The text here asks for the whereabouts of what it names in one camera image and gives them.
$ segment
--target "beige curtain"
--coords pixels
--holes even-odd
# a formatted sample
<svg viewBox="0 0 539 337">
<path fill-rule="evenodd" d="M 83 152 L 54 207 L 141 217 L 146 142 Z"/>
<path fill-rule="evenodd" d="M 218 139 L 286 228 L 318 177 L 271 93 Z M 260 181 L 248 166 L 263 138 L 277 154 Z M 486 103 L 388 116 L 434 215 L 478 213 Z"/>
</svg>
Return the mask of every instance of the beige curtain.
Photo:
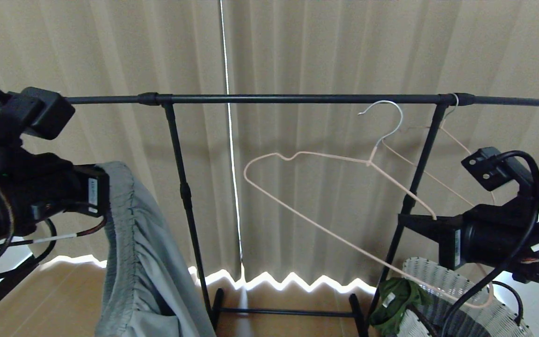
<svg viewBox="0 0 539 337">
<path fill-rule="evenodd" d="M 224 94 L 219 3 L 0 1 L 0 88 L 26 86 L 65 96 Z M 206 271 L 227 269 L 237 278 L 226 107 L 175 109 Z M 32 152 L 54 152 L 75 164 L 126 162 L 157 198 L 188 265 L 195 264 L 163 109 L 79 105 L 55 141 L 23 139 Z M 60 233 L 95 221 L 71 214 L 54 220 Z M 52 256 L 59 254 L 94 254 L 104 260 L 107 240 L 97 233 L 61 241 Z"/>
<path fill-rule="evenodd" d="M 539 98 L 539 1 L 232 1 L 223 2 L 230 90 L 243 94 L 434 94 Z M 398 122 L 391 106 L 358 117 L 361 105 L 233 105 L 243 261 L 248 279 L 295 271 L 347 284 L 374 284 L 381 266 L 320 232 L 242 179 L 252 158 L 296 151 L 367 159 Z M 387 142 L 413 161 L 433 106 L 404 105 L 405 122 Z M 539 108 L 460 107 L 446 128 L 471 150 L 521 149 L 539 163 Z M 460 166 L 466 154 L 438 136 L 428 171 L 474 203 L 488 193 Z M 376 163 L 404 185 L 413 169 L 385 149 Z M 362 164 L 268 158 L 253 181 L 365 250 L 385 256 L 404 193 Z M 515 194 L 496 191 L 497 203 Z M 424 177 L 419 195 L 440 215 L 468 209 Z M 414 212 L 425 214 L 420 205 Z M 437 259 L 437 246 L 407 230 L 396 263 Z M 465 274 L 476 275 L 473 268 Z"/>
</svg>

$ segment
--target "brown floor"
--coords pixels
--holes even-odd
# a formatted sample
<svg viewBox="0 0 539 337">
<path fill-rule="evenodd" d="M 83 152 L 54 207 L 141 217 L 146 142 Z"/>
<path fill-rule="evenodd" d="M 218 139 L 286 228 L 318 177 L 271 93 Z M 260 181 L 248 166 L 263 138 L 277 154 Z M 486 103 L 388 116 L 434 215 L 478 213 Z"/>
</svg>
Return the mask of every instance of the brown floor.
<svg viewBox="0 0 539 337">
<path fill-rule="evenodd" d="M 0 337 L 88 337 L 101 310 L 105 270 L 92 263 L 48 263 L 0 302 Z M 248 292 L 234 290 L 226 279 L 209 286 L 210 296 L 222 287 L 226 307 L 348 311 L 349 294 L 322 285 L 308 293 L 291 283 L 279 292 L 261 283 Z M 365 311 L 371 295 L 355 291 Z M 352 318 L 223 313 L 218 337 L 357 335 Z"/>
</svg>

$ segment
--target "white tag on green cloth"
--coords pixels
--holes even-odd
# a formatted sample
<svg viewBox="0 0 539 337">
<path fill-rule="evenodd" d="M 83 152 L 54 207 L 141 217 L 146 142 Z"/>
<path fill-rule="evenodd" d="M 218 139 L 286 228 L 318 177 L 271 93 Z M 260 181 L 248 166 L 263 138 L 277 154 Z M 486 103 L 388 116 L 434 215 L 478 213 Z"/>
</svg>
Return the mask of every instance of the white tag on green cloth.
<svg viewBox="0 0 539 337">
<path fill-rule="evenodd" d="M 386 299 L 382 303 L 384 308 L 387 308 L 395 298 L 396 298 L 396 295 L 394 293 L 388 294 L 388 296 L 386 297 Z"/>
</svg>

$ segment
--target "green garment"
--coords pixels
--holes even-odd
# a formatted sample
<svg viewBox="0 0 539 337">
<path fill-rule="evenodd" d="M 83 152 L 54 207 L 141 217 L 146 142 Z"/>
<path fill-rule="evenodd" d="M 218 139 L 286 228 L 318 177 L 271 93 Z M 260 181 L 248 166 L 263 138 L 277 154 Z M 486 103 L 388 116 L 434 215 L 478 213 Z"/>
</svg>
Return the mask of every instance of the green garment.
<svg viewBox="0 0 539 337">
<path fill-rule="evenodd" d="M 382 304 L 371 314 L 370 324 L 384 336 L 400 330 L 407 305 L 426 305 L 432 298 L 417 283 L 405 278 L 391 278 L 378 286 Z"/>
</svg>

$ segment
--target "gray garment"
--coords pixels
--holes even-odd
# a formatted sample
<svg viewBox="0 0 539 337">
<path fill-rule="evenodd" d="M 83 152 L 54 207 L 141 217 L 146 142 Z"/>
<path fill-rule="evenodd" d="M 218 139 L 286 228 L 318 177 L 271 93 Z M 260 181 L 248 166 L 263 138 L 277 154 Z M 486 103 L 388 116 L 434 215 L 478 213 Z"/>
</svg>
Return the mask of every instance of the gray garment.
<svg viewBox="0 0 539 337">
<path fill-rule="evenodd" d="M 109 240 L 101 337 L 215 336 L 186 263 L 156 201 L 121 162 L 109 175 Z"/>
</svg>

